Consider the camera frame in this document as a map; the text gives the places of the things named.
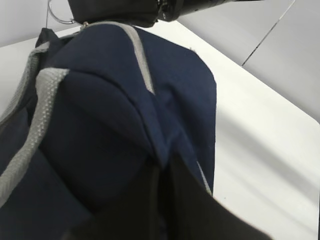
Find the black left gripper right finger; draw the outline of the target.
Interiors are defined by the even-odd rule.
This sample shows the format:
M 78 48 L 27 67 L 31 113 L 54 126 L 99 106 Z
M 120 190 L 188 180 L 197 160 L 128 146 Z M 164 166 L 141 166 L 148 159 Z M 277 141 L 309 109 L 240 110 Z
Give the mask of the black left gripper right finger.
M 269 240 L 219 204 L 179 156 L 163 173 L 163 226 L 167 240 Z

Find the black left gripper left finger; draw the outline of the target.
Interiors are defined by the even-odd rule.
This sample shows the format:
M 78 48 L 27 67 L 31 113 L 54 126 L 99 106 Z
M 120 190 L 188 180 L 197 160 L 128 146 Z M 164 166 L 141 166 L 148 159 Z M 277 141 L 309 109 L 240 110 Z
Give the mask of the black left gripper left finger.
M 68 230 L 64 240 L 161 240 L 159 167 L 146 163 L 127 189 L 92 218 Z

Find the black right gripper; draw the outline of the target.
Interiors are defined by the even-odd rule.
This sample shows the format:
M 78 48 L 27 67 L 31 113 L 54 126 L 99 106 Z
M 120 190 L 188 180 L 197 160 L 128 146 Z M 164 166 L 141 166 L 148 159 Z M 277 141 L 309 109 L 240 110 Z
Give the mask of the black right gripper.
M 180 16 L 206 10 L 233 0 L 68 0 L 79 24 L 120 22 L 150 28 L 157 21 L 172 22 Z

